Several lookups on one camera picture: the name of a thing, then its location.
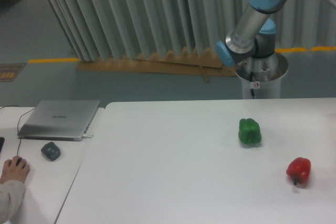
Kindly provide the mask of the person's hand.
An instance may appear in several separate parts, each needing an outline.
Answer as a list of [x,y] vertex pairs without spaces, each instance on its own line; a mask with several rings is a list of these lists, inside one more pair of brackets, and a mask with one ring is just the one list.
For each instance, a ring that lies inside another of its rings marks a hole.
[[2,174],[1,174],[1,184],[4,184],[10,180],[16,180],[25,183],[27,175],[30,171],[30,166],[26,164],[25,168],[20,168],[16,166],[16,161],[20,156],[16,155],[12,159],[5,161]]

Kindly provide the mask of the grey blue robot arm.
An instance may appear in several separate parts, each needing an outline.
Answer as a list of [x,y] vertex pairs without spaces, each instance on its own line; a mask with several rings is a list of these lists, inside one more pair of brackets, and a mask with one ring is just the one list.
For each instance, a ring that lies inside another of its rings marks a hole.
[[[248,0],[236,27],[216,44],[224,65],[231,67],[248,57],[267,58],[275,52],[276,29],[269,16],[281,10],[286,1]],[[335,0],[326,1],[335,6]]]

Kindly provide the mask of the grey sleeved forearm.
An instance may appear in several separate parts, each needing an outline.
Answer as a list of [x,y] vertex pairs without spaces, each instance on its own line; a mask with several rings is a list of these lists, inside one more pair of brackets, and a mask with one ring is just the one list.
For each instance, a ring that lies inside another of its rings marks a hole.
[[18,180],[9,180],[1,184],[1,223],[7,222],[17,213],[25,191],[25,184]]

